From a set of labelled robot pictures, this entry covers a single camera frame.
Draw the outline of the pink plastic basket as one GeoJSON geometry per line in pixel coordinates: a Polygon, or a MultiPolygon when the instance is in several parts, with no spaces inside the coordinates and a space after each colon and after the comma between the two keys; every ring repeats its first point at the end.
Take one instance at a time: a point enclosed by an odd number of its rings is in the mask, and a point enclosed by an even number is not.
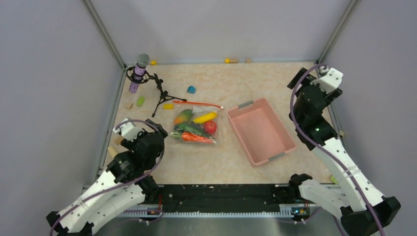
{"type": "Polygon", "coordinates": [[[258,167],[297,148],[289,131],[265,98],[227,112],[228,122],[249,164],[258,167]]]}

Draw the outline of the purple microphone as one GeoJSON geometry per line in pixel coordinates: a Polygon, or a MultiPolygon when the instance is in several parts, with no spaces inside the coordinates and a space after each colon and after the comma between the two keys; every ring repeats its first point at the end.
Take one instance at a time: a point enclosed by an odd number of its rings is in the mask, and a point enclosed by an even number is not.
{"type": "Polygon", "coordinates": [[[142,83],[143,77],[146,73],[146,67],[150,62],[148,54],[142,53],[137,56],[136,65],[131,68],[131,74],[128,76],[131,84],[129,92],[134,94],[137,92],[139,85],[142,83]]]}

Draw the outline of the yellow tan cylinder at wall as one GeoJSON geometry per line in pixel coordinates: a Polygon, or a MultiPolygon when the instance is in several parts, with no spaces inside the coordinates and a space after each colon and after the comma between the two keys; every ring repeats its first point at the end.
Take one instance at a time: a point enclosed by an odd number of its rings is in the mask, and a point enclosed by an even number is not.
{"type": "Polygon", "coordinates": [[[230,64],[230,63],[239,63],[239,59],[235,58],[225,58],[224,63],[230,64]]]}

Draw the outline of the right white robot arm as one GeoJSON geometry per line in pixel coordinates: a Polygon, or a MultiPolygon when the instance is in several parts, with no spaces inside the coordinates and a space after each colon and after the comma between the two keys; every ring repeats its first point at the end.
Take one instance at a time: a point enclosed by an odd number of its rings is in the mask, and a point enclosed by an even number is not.
{"type": "Polygon", "coordinates": [[[301,68],[288,83],[289,118],[300,141],[315,154],[336,179],[341,193],[318,183],[308,174],[294,174],[288,195],[295,203],[315,203],[339,220],[351,236],[384,234],[401,208],[395,197],[387,197],[363,174],[349,156],[335,129],[323,117],[323,110],[342,94],[343,74],[330,68],[320,78],[301,68]]]}

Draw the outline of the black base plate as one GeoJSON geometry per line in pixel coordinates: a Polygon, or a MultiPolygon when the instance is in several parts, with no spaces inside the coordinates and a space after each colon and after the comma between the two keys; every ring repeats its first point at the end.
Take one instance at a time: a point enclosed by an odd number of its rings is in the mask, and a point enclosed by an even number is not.
{"type": "Polygon", "coordinates": [[[293,213],[308,206],[286,184],[165,184],[144,204],[165,213],[261,213],[284,207],[291,207],[293,213]]]}

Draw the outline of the green block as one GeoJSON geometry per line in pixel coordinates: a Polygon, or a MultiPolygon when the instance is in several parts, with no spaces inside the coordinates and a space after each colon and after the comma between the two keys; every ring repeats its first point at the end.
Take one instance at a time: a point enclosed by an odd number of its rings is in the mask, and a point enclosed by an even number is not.
{"type": "Polygon", "coordinates": [[[140,96],[140,97],[138,98],[137,102],[136,102],[136,105],[137,105],[137,106],[142,106],[142,105],[143,105],[143,103],[144,103],[144,101],[145,101],[145,98],[144,98],[143,96],[140,96]]]}

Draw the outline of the tan wooden block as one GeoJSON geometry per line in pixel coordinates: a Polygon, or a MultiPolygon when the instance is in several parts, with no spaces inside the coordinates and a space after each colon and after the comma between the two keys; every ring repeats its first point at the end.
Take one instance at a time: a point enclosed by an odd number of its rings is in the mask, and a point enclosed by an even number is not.
{"type": "Polygon", "coordinates": [[[121,142],[124,140],[124,137],[122,137],[122,136],[119,136],[119,137],[117,137],[115,140],[114,140],[114,143],[116,144],[116,145],[120,145],[121,144],[121,142]]]}

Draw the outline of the toy red tomato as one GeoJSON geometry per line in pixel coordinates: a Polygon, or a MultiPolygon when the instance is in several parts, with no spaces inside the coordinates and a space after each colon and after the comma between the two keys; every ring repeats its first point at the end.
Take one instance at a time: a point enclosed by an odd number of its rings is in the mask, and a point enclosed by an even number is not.
{"type": "Polygon", "coordinates": [[[217,131],[217,123],[213,120],[207,121],[203,125],[203,130],[209,135],[213,135],[217,131]]]}

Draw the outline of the blue block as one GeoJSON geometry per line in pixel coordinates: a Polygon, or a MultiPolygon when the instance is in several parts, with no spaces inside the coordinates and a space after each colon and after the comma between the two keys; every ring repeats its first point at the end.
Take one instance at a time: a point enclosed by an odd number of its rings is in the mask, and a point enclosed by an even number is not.
{"type": "Polygon", "coordinates": [[[186,92],[189,93],[189,94],[195,94],[196,88],[194,86],[189,86],[187,88],[186,92]]]}

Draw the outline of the toy mango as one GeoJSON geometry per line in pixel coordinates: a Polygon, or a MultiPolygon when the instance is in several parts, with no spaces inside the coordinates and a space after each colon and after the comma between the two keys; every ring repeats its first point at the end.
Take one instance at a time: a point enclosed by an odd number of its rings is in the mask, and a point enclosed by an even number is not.
{"type": "Polygon", "coordinates": [[[173,124],[180,124],[180,123],[190,123],[193,118],[193,110],[192,109],[184,109],[182,110],[174,119],[173,124]]]}

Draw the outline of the green flat toy piece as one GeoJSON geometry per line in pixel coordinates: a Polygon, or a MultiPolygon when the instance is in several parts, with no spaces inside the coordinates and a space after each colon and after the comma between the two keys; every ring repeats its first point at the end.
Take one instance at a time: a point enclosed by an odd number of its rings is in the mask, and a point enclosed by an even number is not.
{"type": "Polygon", "coordinates": [[[338,181],[336,180],[336,178],[334,176],[330,177],[330,180],[334,183],[334,184],[338,184],[338,181]]]}

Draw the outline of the cream wooden cylinder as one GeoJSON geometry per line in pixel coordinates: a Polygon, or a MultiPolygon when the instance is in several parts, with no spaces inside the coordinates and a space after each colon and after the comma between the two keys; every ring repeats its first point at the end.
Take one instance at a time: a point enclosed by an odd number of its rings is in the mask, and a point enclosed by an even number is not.
{"type": "Polygon", "coordinates": [[[115,158],[115,156],[118,154],[118,151],[117,151],[114,147],[112,147],[112,146],[108,146],[108,148],[107,148],[107,153],[109,154],[109,156],[110,156],[112,159],[114,159],[114,158],[115,158]]]}

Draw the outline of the toy green cucumber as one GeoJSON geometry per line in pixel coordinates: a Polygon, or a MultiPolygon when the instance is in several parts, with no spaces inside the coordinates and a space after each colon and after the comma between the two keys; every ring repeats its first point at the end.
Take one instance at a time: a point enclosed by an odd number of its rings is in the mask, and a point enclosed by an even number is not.
{"type": "Polygon", "coordinates": [[[174,125],[174,130],[178,132],[190,132],[194,135],[210,137],[211,135],[204,131],[201,127],[190,123],[182,122],[174,125]]]}

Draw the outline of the toy banana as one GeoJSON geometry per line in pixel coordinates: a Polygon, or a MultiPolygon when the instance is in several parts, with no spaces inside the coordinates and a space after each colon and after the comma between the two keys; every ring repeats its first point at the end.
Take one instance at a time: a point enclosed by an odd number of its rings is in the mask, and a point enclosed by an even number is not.
{"type": "Polygon", "coordinates": [[[204,124],[205,122],[211,121],[217,117],[217,112],[209,112],[202,116],[199,116],[192,120],[195,124],[204,124]]]}

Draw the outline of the clear orange zip bag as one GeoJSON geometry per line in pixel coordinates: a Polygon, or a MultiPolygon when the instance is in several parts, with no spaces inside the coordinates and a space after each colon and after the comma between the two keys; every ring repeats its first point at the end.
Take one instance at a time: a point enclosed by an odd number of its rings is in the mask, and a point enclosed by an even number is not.
{"type": "MultiPolygon", "coordinates": [[[[217,117],[215,119],[213,119],[213,121],[215,121],[217,123],[217,131],[216,131],[215,134],[211,135],[211,137],[216,141],[216,143],[218,143],[218,138],[220,137],[220,122],[221,122],[224,106],[217,105],[217,104],[212,104],[212,103],[204,103],[204,102],[174,101],[174,110],[177,113],[177,115],[184,109],[192,109],[193,110],[194,116],[193,116],[192,120],[199,117],[199,116],[202,116],[206,113],[209,113],[209,112],[217,112],[217,117]]],[[[172,122],[171,132],[178,132],[178,131],[174,130],[173,122],[172,122]]],[[[203,125],[204,125],[204,124],[195,124],[192,121],[190,122],[190,124],[197,125],[197,126],[201,127],[202,129],[203,129],[203,125]]]]}

